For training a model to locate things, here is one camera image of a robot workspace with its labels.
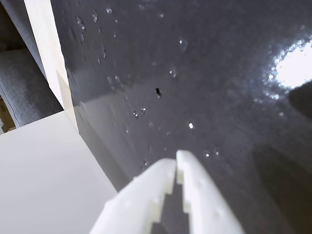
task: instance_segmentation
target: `small hole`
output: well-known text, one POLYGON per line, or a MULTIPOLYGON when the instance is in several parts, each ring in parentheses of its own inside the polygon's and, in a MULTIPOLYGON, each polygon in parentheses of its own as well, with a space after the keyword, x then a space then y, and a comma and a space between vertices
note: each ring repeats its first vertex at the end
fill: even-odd
POLYGON ((156 91, 156 93, 157 93, 157 95, 158 95, 158 98, 161 98, 161 95, 162 95, 162 94, 161 94, 160 89, 156 88, 155 91, 156 91))

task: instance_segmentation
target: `gray upholstery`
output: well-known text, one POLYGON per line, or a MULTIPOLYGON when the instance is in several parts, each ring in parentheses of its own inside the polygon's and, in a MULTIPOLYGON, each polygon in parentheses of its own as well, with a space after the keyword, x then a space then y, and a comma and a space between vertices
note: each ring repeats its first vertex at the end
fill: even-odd
POLYGON ((16 127, 62 111, 28 49, 0 53, 0 96, 16 127))
POLYGON ((0 4, 0 52, 26 48, 10 17, 0 4))
POLYGON ((0 0, 0 2, 10 16, 19 34, 23 38, 25 44, 27 45, 27 48, 35 59, 42 74, 44 75, 44 77, 46 77, 33 30, 31 28, 31 24, 27 15, 24 0, 0 0))

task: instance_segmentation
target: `dark gray surface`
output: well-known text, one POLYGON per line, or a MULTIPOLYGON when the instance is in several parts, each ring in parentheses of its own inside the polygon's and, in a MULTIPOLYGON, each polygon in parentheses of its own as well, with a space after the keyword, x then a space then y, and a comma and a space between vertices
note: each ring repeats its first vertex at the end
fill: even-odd
MULTIPOLYGON (((187 149, 246 233, 312 233, 311 85, 269 82, 281 50, 310 40, 311 1, 51 2, 79 132, 117 189, 187 149)), ((180 206, 159 231, 188 232, 180 206)))
POLYGON ((4 7, 0 4, 0 52, 26 48, 4 7))
POLYGON ((17 128, 62 111, 28 49, 0 53, 0 96, 17 128))
POLYGON ((34 33, 28 18, 24 0, 0 0, 0 2, 9 14, 13 24, 17 28, 19 34, 27 45, 28 50, 34 57, 38 67, 45 77, 44 68, 42 65, 34 33))

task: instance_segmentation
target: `white panel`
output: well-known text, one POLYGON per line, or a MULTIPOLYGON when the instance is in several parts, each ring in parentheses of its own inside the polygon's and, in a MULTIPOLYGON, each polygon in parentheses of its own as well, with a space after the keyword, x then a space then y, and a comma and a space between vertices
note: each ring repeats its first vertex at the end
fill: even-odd
POLYGON ((115 194, 65 112, 0 136, 0 233, 87 234, 115 194))

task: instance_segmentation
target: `white plastic part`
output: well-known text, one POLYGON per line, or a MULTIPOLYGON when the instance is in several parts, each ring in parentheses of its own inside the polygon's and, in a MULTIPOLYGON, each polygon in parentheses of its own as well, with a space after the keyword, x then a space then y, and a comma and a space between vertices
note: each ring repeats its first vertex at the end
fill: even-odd
POLYGON ((190 234, 243 234, 244 231, 218 188, 197 158, 178 150, 177 183, 183 185, 183 211, 190 234))
POLYGON ((244 234, 204 167, 183 150, 176 161, 159 160, 109 200, 90 234, 149 234, 153 222, 160 222, 165 194, 172 193, 176 162, 190 234, 244 234))
POLYGON ((176 161, 161 159, 106 202, 90 234, 149 234, 171 194, 176 161))

